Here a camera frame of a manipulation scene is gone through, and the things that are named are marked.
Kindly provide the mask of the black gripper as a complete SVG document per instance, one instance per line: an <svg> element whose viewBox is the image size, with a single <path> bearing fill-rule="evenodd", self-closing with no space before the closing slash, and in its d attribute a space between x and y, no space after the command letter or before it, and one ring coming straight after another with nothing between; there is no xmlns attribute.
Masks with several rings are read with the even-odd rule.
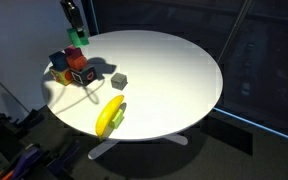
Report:
<svg viewBox="0 0 288 180"><path fill-rule="evenodd" d="M79 8L75 5L73 0L61 0L60 4L63 8L66 18L71 23L71 29L77 31L79 37L84 37L84 27Z"/></svg>

